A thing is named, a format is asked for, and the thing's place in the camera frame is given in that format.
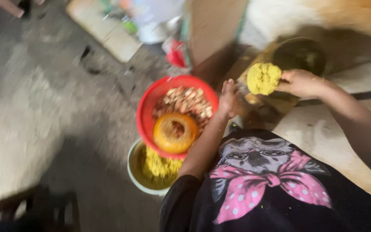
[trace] yellow mixture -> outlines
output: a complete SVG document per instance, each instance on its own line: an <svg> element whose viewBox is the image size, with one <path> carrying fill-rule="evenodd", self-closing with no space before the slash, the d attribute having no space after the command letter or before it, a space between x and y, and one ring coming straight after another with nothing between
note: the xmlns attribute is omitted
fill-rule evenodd
<svg viewBox="0 0 371 232"><path fill-rule="evenodd" d="M172 183L177 178L182 163L183 159L163 158L147 147L143 175L155 185Z"/></svg>
<svg viewBox="0 0 371 232"><path fill-rule="evenodd" d="M247 74L247 86L254 94L269 95L279 84L281 69L272 63L256 63Z"/></svg>

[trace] gray floor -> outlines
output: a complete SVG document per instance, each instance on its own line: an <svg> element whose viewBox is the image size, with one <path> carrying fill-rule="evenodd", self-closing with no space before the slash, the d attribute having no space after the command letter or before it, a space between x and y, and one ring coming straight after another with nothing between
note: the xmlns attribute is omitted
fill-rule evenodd
<svg viewBox="0 0 371 232"><path fill-rule="evenodd" d="M0 198L41 181L77 192L83 231L156 231L162 198L131 183L126 156L142 93L178 70L145 47L118 63L65 6L0 9Z"/></svg>

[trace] right hand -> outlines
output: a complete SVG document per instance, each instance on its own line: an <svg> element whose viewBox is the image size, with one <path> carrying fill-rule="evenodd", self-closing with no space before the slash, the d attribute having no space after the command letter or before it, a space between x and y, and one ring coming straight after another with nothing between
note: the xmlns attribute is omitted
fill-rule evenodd
<svg viewBox="0 0 371 232"><path fill-rule="evenodd" d="M324 90L332 84L302 69L293 69L284 71L281 74L281 80L276 87L276 91L288 92L300 98L320 98Z"/></svg>

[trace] pink bow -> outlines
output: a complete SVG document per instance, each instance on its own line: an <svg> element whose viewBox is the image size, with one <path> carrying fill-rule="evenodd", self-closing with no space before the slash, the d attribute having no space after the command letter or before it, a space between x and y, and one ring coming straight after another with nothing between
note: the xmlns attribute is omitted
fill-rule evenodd
<svg viewBox="0 0 371 232"><path fill-rule="evenodd" d="M280 186L290 196L309 204L331 208L323 185L312 175L300 172L311 158L298 151L279 168L278 173L256 174L233 166L219 166L210 178L231 179L216 223L241 218L261 201L265 187Z"/></svg>

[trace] red bowl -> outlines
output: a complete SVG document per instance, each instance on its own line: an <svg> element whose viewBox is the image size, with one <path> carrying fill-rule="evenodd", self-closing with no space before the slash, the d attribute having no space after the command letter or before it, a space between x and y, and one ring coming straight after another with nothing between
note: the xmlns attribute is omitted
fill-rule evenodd
<svg viewBox="0 0 371 232"><path fill-rule="evenodd" d="M182 75L177 77L166 76L154 82L142 96L137 108L137 129L144 143L155 150L160 156L165 158L185 158L185 153L167 153L157 147L152 139L152 129L154 120L152 119L152 110L157 100L165 95L171 88L180 86L201 88L204 91L204 98L211 103L213 114L219 107L219 98L214 90L203 80L195 76Z"/></svg>

